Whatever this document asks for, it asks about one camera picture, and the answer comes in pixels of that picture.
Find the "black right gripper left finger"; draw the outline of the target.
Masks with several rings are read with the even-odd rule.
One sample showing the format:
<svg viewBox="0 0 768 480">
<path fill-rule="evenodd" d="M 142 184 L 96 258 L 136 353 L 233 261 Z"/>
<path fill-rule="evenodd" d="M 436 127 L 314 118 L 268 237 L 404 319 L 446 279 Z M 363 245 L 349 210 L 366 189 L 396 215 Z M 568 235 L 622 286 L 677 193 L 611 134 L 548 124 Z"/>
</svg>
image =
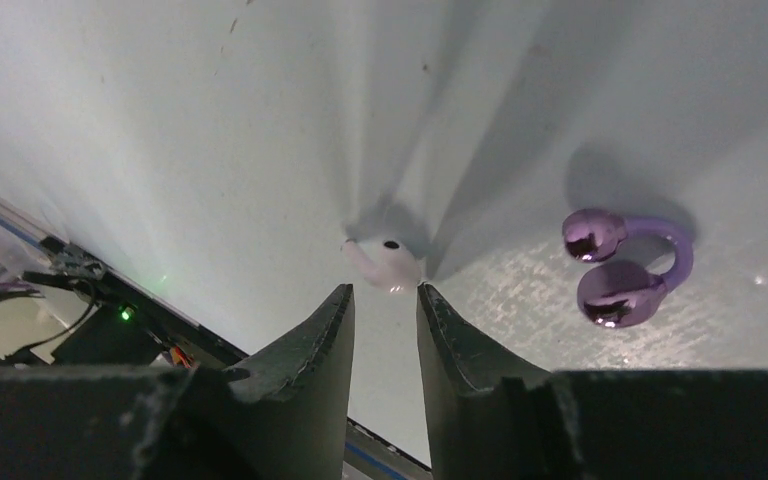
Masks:
<svg viewBox="0 0 768 480">
<path fill-rule="evenodd" d="M 354 298 L 225 370 L 0 367 L 0 479 L 338 479 Z"/>
</svg>

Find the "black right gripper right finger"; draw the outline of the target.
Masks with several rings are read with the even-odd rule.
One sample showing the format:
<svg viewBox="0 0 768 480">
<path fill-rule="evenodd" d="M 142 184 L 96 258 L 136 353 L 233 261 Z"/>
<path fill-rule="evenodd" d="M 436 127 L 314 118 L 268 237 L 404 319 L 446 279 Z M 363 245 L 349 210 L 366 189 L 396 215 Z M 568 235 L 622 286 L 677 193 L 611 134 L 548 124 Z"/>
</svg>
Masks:
<svg viewBox="0 0 768 480">
<path fill-rule="evenodd" d="M 549 372 L 428 283 L 417 341 L 437 479 L 768 479 L 768 370 Z"/>
</svg>

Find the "purple earbud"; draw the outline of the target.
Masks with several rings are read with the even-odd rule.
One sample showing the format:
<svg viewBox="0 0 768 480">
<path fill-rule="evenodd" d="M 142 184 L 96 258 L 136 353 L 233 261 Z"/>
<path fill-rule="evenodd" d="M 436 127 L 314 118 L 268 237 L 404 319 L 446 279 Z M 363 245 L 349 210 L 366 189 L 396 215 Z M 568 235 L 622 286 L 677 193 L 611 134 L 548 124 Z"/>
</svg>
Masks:
<svg viewBox="0 0 768 480">
<path fill-rule="evenodd" d="M 595 266 L 579 281 L 577 305 L 590 322 L 603 328 L 629 328 L 648 321 L 694 266 L 692 237 L 659 217 L 585 208 L 566 217 L 561 233 L 568 255 Z M 657 237 L 672 246 L 674 260 L 666 272 L 656 274 L 634 261 L 613 259 L 625 242 L 643 237 Z"/>
</svg>

